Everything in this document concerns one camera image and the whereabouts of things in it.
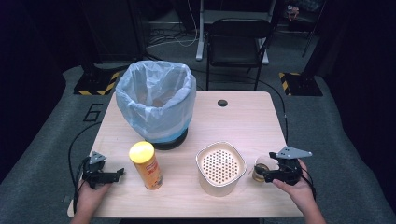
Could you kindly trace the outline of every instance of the pringles can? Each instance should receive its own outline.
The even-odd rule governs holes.
[[[129,159],[134,163],[147,189],[157,189],[163,184],[154,146],[150,142],[142,141],[134,144],[129,150]]]

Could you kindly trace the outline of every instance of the perforated lid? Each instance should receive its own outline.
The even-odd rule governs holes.
[[[231,184],[247,169],[238,151],[226,142],[204,148],[196,160],[202,175],[211,185],[217,187]]]

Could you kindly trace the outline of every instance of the trash can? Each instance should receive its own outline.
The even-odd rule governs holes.
[[[185,140],[195,96],[196,79],[182,63],[133,63],[116,87],[124,118],[146,141],[163,150]]]

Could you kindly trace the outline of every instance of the gray carpet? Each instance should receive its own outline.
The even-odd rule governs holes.
[[[288,145],[312,151],[306,162],[318,193],[318,205],[328,223],[396,223],[396,217],[382,194],[373,172],[361,161],[359,154],[343,131],[334,100],[321,77],[316,81],[322,97],[286,96],[279,72],[302,72],[315,46],[305,58],[301,55],[304,35],[277,33],[267,50],[270,63],[262,68],[259,91],[271,93],[279,122]],[[148,48],[148,53],[169,62],[185,63],[197,78],[197,90],[205,87],[205,55],[195,61],[197,42],[189,47],[179,43],[161,44]],[[103,64],[118,67],[121,64]],[[216,74],[245,71],[217,69]],[[67,82],[64,96],[54,108],[32,144],[0,186],[0,223],[68,223],[66,214],[73,185],[67,165],[67,152],[73,139],[95,121],[84,121],[92,104],[99,104],[97,121],[102,120],[110,99],[107,96],[73,94],[82,69],[64,72]],[[223,75],[214,79],[225,80]],[[253,85],[243,83],[213,83],[211,90],[251,91]],[[284,104],[288,126],[284,120]],[[99,125],[82,133],[72,148],[72,163],[76,170],[89,155]],[[95,218],[92,223],[119,223],[119,219]],[[265,223],[304,223],[301,217],[269,217]]]

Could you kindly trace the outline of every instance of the yellow black tape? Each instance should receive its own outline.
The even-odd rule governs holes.
[[[119,77],[119,75],[120,75],[120,72],[113,74],[106,89],[103,91],[75,91],[74,94],[77,94],[77,95],[108,95],[111,92],[111,90],[114,88],[114,86],[116,85],[116,81],[117,81],[117,78]]]
[[[282,87],[283,90],[285,91],[286,95],[291,95],[289,83],[286,80],[286,74],[288,75],[294,75],[294,76],[299,76],[299,73],[279,73],[280,81],[282,82]]]

